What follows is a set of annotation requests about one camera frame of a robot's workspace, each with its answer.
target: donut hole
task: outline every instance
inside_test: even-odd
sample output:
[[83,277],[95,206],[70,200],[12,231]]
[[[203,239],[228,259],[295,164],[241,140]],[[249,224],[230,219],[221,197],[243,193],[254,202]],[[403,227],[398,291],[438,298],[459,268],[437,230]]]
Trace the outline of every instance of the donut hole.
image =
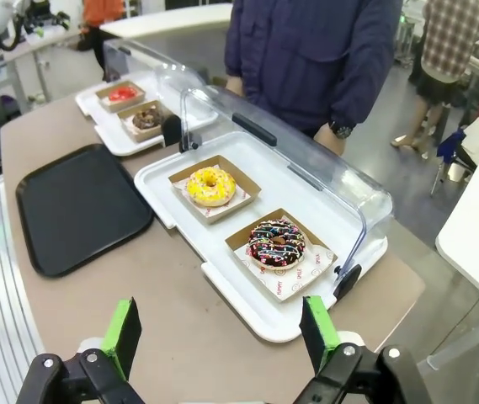
[[279,244],[280,246],[284,246],[286,244],[286,240],[282,237],[273,237],[271,241],[274,244]]

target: plaid shirt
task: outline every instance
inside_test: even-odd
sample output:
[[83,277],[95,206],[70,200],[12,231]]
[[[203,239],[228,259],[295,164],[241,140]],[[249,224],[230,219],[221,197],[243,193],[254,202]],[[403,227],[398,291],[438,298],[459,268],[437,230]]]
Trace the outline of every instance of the plaid shirt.
[[479,0],[428,0],[423,14],[423,66],[460,78],[471,56],[479,58]]

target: cardboard box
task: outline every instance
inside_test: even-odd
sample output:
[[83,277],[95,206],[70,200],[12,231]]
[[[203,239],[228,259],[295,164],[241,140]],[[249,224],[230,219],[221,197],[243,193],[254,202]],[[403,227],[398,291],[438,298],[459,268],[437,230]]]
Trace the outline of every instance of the cardboard box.
[[[192,173],[195,173],[201,168],[214,166],[218,166],[227,173],[231,174],[236,181],[236,193],[234,194],[233,198],[223,206],[215,208],[199,206],[186,193],[184,189],[184,183],[188,181]],[[174,189],[176,189],[176,192],[178,192],[179,197],[185,201],[185,203],[196,215],[198,215],[208,224],[215,223],[219,219],[230,215],[236,210],[251,204],[256,197],[258,197],[258,194],[261,191],[261,188],[252,179],[250,179],[247,174],[245,174],[223,156],[214,156],[204,160],[203,162],[198,162],[193,166],[185,168],[179,173],[175,173],[168,179],[170,180],[170,183],[172,183]]]
[[[262,221],[277,221],[282,218],[299,227],[305,235],[306,249],[303,260],[293,268],[286,270],[264,268],[247,255],[248,238],[254,227]],[[243,227],[237,233],[229,236],[226,239],[226,244],[233,251],[237,261],[252,273],[258,279],[258,282],[280,302],[300,293],[318,277],[330,270],[338,259],[333,250],[284,209],[275,210]]]
[[[138,92],[138,95],[131,99],[127,99],[125,101],[119,101],[116,103],[108,103],[108,96],[117,88],[121,87],[132,87],[135,88],[136,91]],[[132,81],[126,80],[124,82],[118,82],[117,84],[104,88],[102,90],[99,90],[95,93],[95,95],[98,98],[98,101],[103,105],[103,107],[111,112],[111,113],[116,113],[121,111],[122,109],[132,107],[133,105],[137,105],[141,103],[145,98],[146,98],[146,92],[142,90],[140,87],[138,87],[136,84],[134,84]]]
[[161,120],[163,120],[164,113],[161,108],[161,103],[158,101],[150,101],[148,103],[140,104],[135,107],[125,109],[117,114],[118,118],[120,118],[121,126],[123,126],[123,129],[125,129],[127,135],[129,135],[130,138],[136,143],[147,141],[162,134],[162,127],[160,125],[154,126],[150,129],[142,130],[137,128],[132,123],[132,118],[135,114],[143,111],[144,109],[149,109],[153,105],[157,106],[157,111],[161,116]]

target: white tray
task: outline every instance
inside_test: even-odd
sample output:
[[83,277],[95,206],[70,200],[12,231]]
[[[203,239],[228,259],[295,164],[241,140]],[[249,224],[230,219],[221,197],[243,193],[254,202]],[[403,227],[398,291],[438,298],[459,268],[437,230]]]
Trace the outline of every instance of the white tray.
[[[146,101],[159,99],[157,96],[157,84],[155,83],[155,78],[152,74],[147,72],[133,73],[122,78],[124,80],[131,80],[137,86],[145,90]],[[164,138],[162,136],[141,143],[136,143],[130,138],[125,132],[125,128],[121,124],[117,114],[111,114],[108,110],[103,108],[98,101],[98,97],[95,95],[97,91],[109,86],[109,83],[100,83],[77,94],[75,99],[77,100],[78,108],[82,113],[93,118],[93,121],[96,124],[95,130],[110,152],[116,156],[131,156],[159,143],[164,146]],[[161,94],[161,101],[166,108],[180,116],[179,93],[169,88],[166,93]],[[203,119],[194,114],[187,114],[189,128],[192,130],[199,129],[202,126],[212,123],[215,121],[216,117],[217,114],[214,111],[212,111],[211,114],[206,115]]]
[[[216,154],[237,165],[262,191],[248,207],[206,225],[179,200],[168,177]],[[178,153],[144,167],[135,176],[136,187],[164,225],[177,227],[203,258],[205,275],[261,338],[274,343],[285,343],[301,334],[302,296],[320,295],[326,308],[336,303],[333,296],[336,274],[327,271],[300,293],[280,303],[234,258],[226,238],[269,212],[283,208],[325,242],[338,255],[337,265],[342,265],[359,234],[359,223],[349,223],[338,215],[332,208],[336,202],[332,203],[288,166],[283,157],[251,135],[233,132],[206,142],[196,151]],[[354,257],[354,263],[363,268],[361,276],[386,249],[386,239],[361,248]]]

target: black tray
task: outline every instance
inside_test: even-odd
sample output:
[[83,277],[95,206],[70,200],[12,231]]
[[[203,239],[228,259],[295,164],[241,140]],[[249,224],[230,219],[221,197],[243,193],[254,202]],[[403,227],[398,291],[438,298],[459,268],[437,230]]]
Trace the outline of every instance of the black tray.
[[103,145],[85,146],[33,171],[16,197],[29,258],[47,277],[69,274],[129,241],[154,217]]

